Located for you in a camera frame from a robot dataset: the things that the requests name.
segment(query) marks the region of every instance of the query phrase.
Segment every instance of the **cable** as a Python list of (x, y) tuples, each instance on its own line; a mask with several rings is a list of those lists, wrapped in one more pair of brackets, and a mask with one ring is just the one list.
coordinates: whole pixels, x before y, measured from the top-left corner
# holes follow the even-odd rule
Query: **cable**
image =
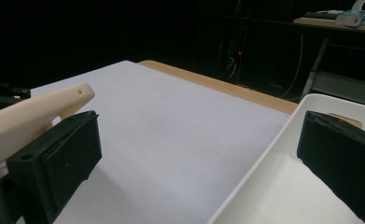
[(324, 11), (317, 11), (316, 13), (328, 13), (328, 14), (339, 14), (341, 10), (324, 10)]
[[(243, 33), (243, 28), (245, 29), (244, 32), (244, 39), (243, 39), (243, 47), (241, 48), (241, 34)], [(246, 26), (241, 26), (240, 27), (240, 34), (239, 34), (239, 39), (237, 42), (237, 49), (238, 49), (238, 59), (239, 59), (239, 63), (238, 63), (238, 70), (237, 70), (237, 80), (236, 80), (236, 84), (239, 85), (240, 82), (240, 72), (241, 72), (241, 64), (243, 62), (242, 58), (243, 58), (243, 51), (244, 48), (246, 46), (246, 34), (247, 34), (247, 30), (248, 28)]]
[(294, 97), (294, 98), (290, 98), (290, 99), (284, 99), (284, 100), (294, 101), (294, 100), (298, 100), (298, 99), (301, 99), (301, 96), (299, 96), (299, 97)]
[(229, 77), (232, 77), (232, 75), (234, 74), (235, 68), (237, 67), (237, 63), (235, 62), (234, 58), (232, 57), (228, 57), (230, 59), (232, 59), (232, 63), (234, 63), (234, 68), (232, 69), (232, 73), (229, 75)]
[(299, 58), (298, 68), (296, 69), (295, 77), (293, 78), (293, 81), (290, 84), (289, 89), (280, 98), (284, 98), (290, 92), (290, 90), (292, 89), (293, 85), (295, 84), (296, 77), (298, 76), (299, 70), (301, 68), (302, 55), (303, 55), (303, 34), (301, 34), (301, 56)]

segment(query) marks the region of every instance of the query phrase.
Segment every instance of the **white object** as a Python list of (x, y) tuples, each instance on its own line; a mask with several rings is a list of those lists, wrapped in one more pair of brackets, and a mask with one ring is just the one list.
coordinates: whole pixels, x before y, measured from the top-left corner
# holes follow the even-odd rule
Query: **white object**
[(335, 24), (359, 27), (365, 24), (365, 11), (345, 11), (338, 14)]
[(206, 223), (289, 115), (137, 63), (32, 90), (87, 82), (103, 158), (55, 223)]
[(94, 97), (91, 87), (78, 84), (21, 101), (0, 110), (0, 162), (64, 119)]
[(363, 4), (365, 4), (365, 0), (357, 0), (353, 7), (351, 8), (352, 12), (359, 12), (362, 10)]
[(325, 95), (306, 95), (287, 125), (208, 223), (363, 223), (296, 156), (307, 110), (358, 120), (365, 131), (365, 105)]
[(342, 12), (341, 10), (329, 10), (328, 11), (329, 14), (339, 14), (341, 12)]

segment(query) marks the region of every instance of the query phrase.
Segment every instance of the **white table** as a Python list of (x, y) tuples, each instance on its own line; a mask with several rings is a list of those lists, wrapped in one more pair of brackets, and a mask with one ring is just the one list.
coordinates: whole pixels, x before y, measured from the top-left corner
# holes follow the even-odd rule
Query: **white table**
[(32, 90), (87, 82), (103, 158), (55, 223), (206, 223), (289, 114), (121, 62)]

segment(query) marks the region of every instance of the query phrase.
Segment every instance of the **white plastic bin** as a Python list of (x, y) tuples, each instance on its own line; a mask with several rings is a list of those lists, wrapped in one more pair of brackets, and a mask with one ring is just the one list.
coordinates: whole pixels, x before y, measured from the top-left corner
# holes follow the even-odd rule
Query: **white plastic bin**
[(296, 157), (308, 110), (358, 120), (365, 131), (365, 105), (321, 94), (306, 95), (208, 223), (363, 223)]

